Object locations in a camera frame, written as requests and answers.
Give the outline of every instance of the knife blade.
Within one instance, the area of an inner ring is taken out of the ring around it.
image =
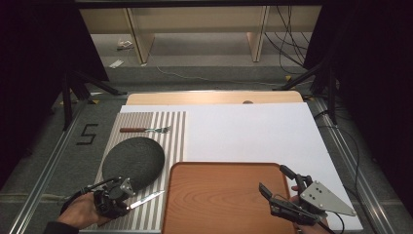
[[[144,204],[144,203],[146,203],[146,202],[149,202],[150,200],[158,197],[159,195],[163,194],[164,192],[165,192],[164,190],[161,190],[161,191],[158,191],[158,192],[154,192],[154,193],[152,193],[152,194],[150,194],[150,195],[148,195],[148,196],[140,199],[139,201],[130,204],[129,206],[127,206],[127,210],[135,209],[135,208],[137,208],[138,206],[140,206],[140,205],[142,205],[142,204]]]

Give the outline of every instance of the human hand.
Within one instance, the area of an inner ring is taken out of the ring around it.
[[[97,212],[92,192],[76,198],[57,219],[58,222],[66,223],[78,229],[87,228],[95,223],[100,226],[110,220],[110,218]]]
[[[292,186],[291,187],[292,190],[294,191],[298,191],[298,186]],[[297,195],[291,197],[289,199],[289,201],[291,202],[296,202],[298,201],[299,197]],[[327,223],[327,219],[323,219],[321,221],[322,223],[324,223],[326,226],[328,226]],[[294,223],[294,226],[298,229],[300,229],[303,234],[329,234],[328,231],[326,231],[324,228],[322,228],[319,224],[314,224],[313,226],[309,226],[309,225],[299,225],[297,223]]]

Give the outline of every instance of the fork handle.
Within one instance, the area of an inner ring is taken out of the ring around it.
[[[121,128],[119,132],[121,133],[145,133],[147,129],[145,128]]]

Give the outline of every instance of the metal blade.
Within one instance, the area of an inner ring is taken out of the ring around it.
[[[154,192],[154,193],[152,193],[152,194],[150,194],[150,195],[148,195],[148,196],[140,199],[139,201],[130,204],[130,205],[127,207],[127,210],[135,209],[135,208],[137,208],[138,206],[140,206],[140,205],[142,205],[142,204],[144,204],[144,203],[146,203],[146,202],[149,202],[150,200],[158,197],[159,195],[163,194],[164,192],[165,192],[164,190],[158,191],[158,192]]]
[[[314,181],[301,198],[323,211],[356,216],[357,213],[319,181]]]

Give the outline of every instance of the robotic arm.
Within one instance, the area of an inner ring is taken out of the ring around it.
[[[300,225],[314,225],[319,223],[324,229],[321,220],[327,217],[326,211],[342,215],[355,216],[356,212],[344,203],[340,198],[333,194],[320,182],[313,182],[312,178],[294,173],[285,165],[280,166],[280,171],[290,179],[295,179],[298,187],[298,201],[290,202],[277,199],[273,193],[259,183],[261,195],[270,204],[271,215],[296,222]]]
[[[130,212],[124,201],[135,194],[131,187],[129,178],[123,178],[121,176],[109,178],[93,186],[84,187],[80,191],[73,194],[70,199],[63,204],[60,214],[66,211],[68,206],[76,198],[89,192],[94,193],[94,205],[96,210],[101,215],[112,219],[124,216]]]

